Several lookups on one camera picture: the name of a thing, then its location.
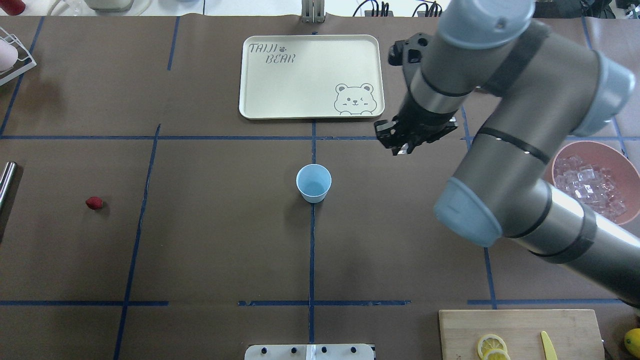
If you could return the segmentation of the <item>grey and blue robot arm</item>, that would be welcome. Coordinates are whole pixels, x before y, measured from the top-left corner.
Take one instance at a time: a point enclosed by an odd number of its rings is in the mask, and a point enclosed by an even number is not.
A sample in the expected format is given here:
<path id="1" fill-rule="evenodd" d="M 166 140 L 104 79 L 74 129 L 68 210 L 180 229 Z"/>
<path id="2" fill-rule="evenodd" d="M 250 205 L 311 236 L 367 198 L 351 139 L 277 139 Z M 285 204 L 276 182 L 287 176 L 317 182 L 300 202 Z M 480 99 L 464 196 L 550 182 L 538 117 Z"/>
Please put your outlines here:
<path id="1" fill-rule="evenodd" d="M 500 98 L 434 206 L 435 217 L 483 248 L 502 237 L 639 307 L 639 239 L 543 180 L 569 135 L 599 132 L 627 104 L 635 77 L 533 18 L 532 0 L 453 0 L 434 35 L 391 46 L 406 96 L 374 123 L 393 155 L 453 130 L 476 88 Z"/>

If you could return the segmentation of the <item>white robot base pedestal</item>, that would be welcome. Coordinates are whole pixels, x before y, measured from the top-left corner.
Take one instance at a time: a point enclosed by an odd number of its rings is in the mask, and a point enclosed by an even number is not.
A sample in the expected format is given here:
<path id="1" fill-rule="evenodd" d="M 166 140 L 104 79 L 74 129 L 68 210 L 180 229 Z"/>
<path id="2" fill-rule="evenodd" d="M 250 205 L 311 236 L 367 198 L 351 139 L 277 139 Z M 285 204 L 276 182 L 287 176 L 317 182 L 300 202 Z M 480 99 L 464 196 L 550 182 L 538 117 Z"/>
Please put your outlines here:
<path id="1" fill-rule="evenodd" d="M 375 360 L 373 345 L 366 343 L 254 344 L 245 360 Z"/>

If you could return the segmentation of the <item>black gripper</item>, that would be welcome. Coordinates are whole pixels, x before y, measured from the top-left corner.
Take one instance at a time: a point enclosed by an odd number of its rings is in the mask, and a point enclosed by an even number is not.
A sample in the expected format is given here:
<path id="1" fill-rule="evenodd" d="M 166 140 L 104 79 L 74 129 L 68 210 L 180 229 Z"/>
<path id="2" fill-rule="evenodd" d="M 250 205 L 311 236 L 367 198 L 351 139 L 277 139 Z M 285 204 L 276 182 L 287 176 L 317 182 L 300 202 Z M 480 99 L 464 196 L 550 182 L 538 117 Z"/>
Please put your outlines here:
<path id="1" fill-rule="evenodd" d="M 458 129 L 454 112 L 400 111 L 390 120 L 374 123 L 376 139 L 393 157 L 411 154 L 416 146 L 433 143 Z"/>

